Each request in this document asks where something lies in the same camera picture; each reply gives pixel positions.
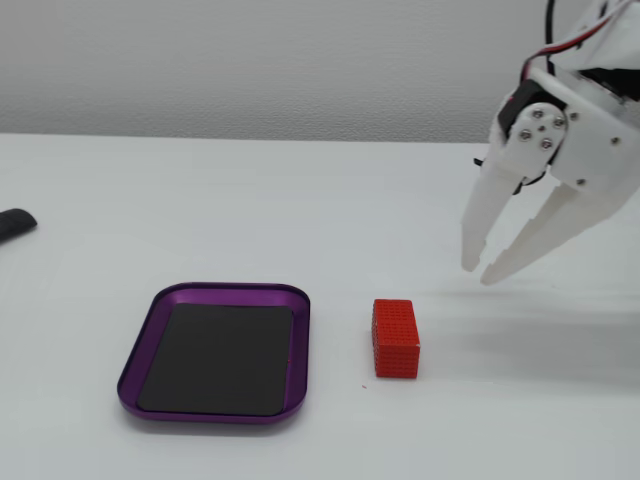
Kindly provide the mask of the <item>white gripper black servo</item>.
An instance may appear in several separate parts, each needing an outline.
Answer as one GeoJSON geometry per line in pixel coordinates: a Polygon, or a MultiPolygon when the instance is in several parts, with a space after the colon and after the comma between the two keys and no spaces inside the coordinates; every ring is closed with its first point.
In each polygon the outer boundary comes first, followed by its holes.
{"type": "Polygon", "coordinates": [[[623,114],[623,101],[596,82],[565,83],[535,69],[491,124],[462,217],[462,268],[477,268],[514,192],[544,172],[562,184],[487,267],[483,285],[518,273],[620,210],[639,189],[639,131],[623,114]]]}

